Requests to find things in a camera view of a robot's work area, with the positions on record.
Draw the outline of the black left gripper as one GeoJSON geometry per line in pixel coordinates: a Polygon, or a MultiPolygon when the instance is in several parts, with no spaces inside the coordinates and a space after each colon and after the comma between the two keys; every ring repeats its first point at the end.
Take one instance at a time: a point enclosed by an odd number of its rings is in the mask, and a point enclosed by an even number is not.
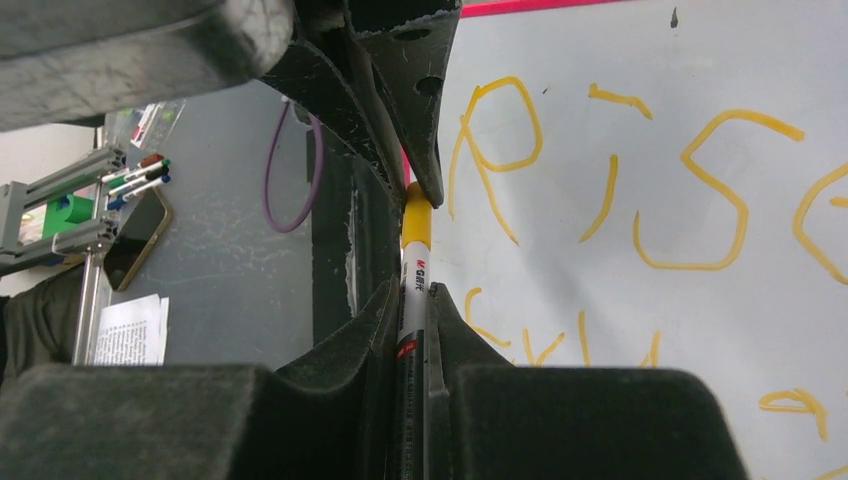
{"type": "Polygon", "coordinates": [[[291,1],[4,1],[1,129],[74,121],[257,79],[291,1]]]}

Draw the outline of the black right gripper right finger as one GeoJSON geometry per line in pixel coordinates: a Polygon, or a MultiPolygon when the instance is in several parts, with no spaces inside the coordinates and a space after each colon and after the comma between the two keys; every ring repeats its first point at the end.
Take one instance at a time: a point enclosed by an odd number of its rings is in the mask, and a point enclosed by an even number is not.
{"type": "Polygon", "coordinates": [[[722,409],[677,369],[518,367],[427,299],[433,479],[744,479],[722,409]]]}

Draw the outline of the black smartphone gold case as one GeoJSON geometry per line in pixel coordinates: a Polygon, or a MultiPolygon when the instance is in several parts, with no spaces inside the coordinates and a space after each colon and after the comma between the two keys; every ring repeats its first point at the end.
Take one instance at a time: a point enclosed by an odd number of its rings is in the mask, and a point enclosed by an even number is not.
{"type": "Polygon", "coordinates": [[[113,291],[129,287],[172,218],[173,210],[158,187],[140,196],[103,259],[103,273],[113,291]]]}

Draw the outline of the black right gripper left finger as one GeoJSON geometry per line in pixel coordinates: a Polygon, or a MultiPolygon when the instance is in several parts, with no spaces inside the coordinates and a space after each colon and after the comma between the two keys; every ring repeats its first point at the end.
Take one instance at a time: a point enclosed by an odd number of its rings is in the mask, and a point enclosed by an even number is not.
{"type": "Polygon", "coordinates": [[[1,402],[5,479],[382,479],[395,280],[278,370],[42,366],[1,402]]]}

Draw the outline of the yellow marker cap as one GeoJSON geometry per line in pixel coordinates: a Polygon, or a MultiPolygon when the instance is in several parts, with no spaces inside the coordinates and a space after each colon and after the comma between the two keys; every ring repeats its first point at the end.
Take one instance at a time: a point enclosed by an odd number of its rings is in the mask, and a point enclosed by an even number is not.
{"type": "Polygon", "coordinates": [[[406,205],[403,212],[401,247],[418,242],[428,249],[432,244],[433,208],[418,182],[407,186],[406,205]]]}

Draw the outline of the white marker pen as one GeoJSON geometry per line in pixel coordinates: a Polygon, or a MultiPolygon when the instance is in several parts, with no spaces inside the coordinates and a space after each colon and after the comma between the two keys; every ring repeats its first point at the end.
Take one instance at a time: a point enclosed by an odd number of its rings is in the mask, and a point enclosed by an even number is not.
{"type": "Polygon", "coordinates": [[[392,479],[425,479],[426,317],[430,250],[422,241],[405,245],[399,289],[392,479]]]}

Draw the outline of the white printed paper sheet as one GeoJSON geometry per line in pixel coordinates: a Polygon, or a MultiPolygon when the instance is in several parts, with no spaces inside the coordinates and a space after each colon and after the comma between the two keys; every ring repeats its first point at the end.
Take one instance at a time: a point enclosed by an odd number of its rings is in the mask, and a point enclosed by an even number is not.
{"type": "Polygon", "coordinates": [[[93,365],[162,366],[170,299],[157,294],[110,305],[98,326],[93,365]]]}

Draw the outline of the pink framed whiteboard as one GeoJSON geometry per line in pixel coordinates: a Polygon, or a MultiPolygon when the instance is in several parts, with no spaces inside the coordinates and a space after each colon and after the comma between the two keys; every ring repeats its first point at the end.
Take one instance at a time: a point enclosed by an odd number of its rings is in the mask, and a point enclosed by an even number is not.
{"type": "Polygon", "coordinates": [[[758,479],[847,475],[847,5],[464,6],[433,280],[507,360],[677,368],[758,479]]]}

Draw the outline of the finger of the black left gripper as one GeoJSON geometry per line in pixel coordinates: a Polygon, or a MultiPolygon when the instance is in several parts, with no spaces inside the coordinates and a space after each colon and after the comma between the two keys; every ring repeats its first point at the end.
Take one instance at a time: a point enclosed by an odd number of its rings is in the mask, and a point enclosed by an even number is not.
{"type": "Polygon", "coordinates": [[[404,203],[398,138],[378,95],[372,62],[354,40],[346,1],[295,1],[284,56],[261,81],[317,117],[375,174],[391,204],[404,203]]]}
{"type": "Polygon", "coordinates": [[[445,198],[438,127],[461,11],[453,0],[347,3],[353,39],[376,69],[407,161],[434,208],[445,198]]]}

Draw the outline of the aluminium frame with pens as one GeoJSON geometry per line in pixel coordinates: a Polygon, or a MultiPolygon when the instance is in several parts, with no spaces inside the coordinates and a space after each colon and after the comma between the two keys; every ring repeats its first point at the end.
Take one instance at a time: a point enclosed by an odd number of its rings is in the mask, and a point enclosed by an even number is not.
{"type": "Polygon", "coordinates": [[[67,257],[102,255],[147,190],[171,180],[160,155],[185,100],[123,109],[105,117],[93,150],[34,183],[1,190],[1,272],[57,265],[67,257]]]}

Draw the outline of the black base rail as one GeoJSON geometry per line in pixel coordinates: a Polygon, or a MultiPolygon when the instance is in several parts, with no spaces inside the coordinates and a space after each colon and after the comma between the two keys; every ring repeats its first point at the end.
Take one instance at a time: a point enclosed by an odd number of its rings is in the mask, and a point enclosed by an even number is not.
{"type": "Polygon", "coordinates": [[[321,129],[323,169],[312,204],[315,345],[355,317],[399,272],[399,210],[369,163],[321,129]]]}

